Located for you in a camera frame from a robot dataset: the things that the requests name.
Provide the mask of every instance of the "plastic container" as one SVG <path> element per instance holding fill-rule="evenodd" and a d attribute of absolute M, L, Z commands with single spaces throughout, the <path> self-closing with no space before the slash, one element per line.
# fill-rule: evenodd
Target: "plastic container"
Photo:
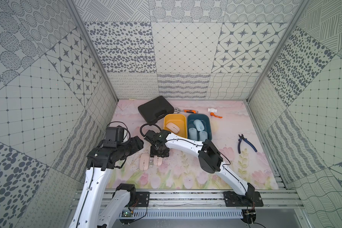
<path fill-rule="evenodd" d="M 208 133 L 208 139 L 211 140 L 213 137 L 211 135 L 211 127 L 210 127 L 210 120 L 209 117 L 205 114 L 190 114 L 187 117 L 187 130 L 189 130 L 189 128 L 195 128 L 194 125 L 194 120 L 200 120 L 203 125 L 204 125 L 204 130 Z"/>
<path fill-rule="evenodd" d="M 159 96 L 138 106 L 138 111 L 147 123 L 155 124 L 167 114 L 173 113 L 173 106 L 163 96 Z"/>
<path fill-rule="evenodd" d="M 163 129 L 170 131 L 166 127 L 166 125 L 171 122 L 174 123 L 176 126 L 180 128 L 180 131 L 176 134 L 180 137 L 187 138 L 187 124 L 186 124 L 186 116 L 183 114 L 168 114 L 165 116 L 164 122 L 163 122 Z"/>

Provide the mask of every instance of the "orange handle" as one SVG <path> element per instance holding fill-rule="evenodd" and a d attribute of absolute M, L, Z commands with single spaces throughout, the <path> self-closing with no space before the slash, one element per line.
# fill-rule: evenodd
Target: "orange handle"
<path fill-rule="evenodd" d="M 214 112 L 211 112 L 210 115 L 211 115 L 211 116 L 215 116 L 215 117 L 217 117 L 217 118 L 223 118 L 222 116 L 217 116 L 217 115 L 215 115 Z"/>
<path fill-rule="evenodd" d="M 184 112 L 188 112 L 188 113 L 197 113 L 195 110 L 187 110 L 187 109 L 184 109 Z"/>

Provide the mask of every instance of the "yellow bin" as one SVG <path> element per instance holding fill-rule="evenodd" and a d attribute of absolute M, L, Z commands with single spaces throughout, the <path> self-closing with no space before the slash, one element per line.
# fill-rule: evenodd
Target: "yellow bin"
<path fill-rule="evenodd" d="M 170 131 L 166 127 L 166 125 L 171 122 L 180 128 L 180 131 L 177 133 L 178 136 L 187 138 L 187 125 L 186 125 L 186 116 L 183 114 L 168 114 L 165 116 L 163 121 L 163 129 Z"/>

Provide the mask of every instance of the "floral mat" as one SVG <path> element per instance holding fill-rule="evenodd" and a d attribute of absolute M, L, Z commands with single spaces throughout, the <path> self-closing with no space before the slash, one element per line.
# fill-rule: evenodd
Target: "floral mat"
<path fill-rule="evenodd" d="M 138 112 L 138 106 L 146 100 L 120 100 L 112 121 L 124 122 L 131 136 L 143 139 L 139 129 L 146 123 Z M 230 168 L 241 178 L 250 182 L 256 189 L 278 189 L 278 185 L 269 166 L 260 141 L 256 135 L 252 121 L 242 101 L 169 101 L 172 106 L 198 110 L 209 116 L 207 109 L 218 109 L 217 115 L 222 119 L 209 116 L 212 142 L 221 153 L 231 161 Z M 163 119 L 157 123 L 163 128 Z M 146 131 L 155 130 L 154 126 L 146 126 Z M 243 134 L 257 149 L 257 152 L 241 143 L 241 154 L 238 154 L 238 134 Z M 163 159 L 161 166 L 153 164 L 150 159 L 148 170 L 139 169 L 142 153 L 150 152 L 150 143 L 144 140 L 144 148 L 129 156 L 122 169 L 114 169 L 107 188 L 116 188 L 120 183 L 135 184 L 138 189 L 230 189 L 220 177 L 203 171 L 197 157 L 180 150 L 170 149 L 168 158 Z"/>

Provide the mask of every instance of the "wall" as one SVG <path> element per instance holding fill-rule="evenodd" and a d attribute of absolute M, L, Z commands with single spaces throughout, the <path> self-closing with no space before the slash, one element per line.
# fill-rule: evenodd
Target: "wall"
<path fill-rule="evenodd" d="M 342 0 L 312 0 L 250 101 L 315 227 L 342 227 Z"/>
<path fill-rule="evenodd" d="M 245 99 L 299 0 L 75 0 L 119 98 Z"/>
<path fill-rule="evenodd" d="M 62 0 L 0 0 L 0 227 L 59 227 L 82 188 L 116 105 L 87 46 Z"/>

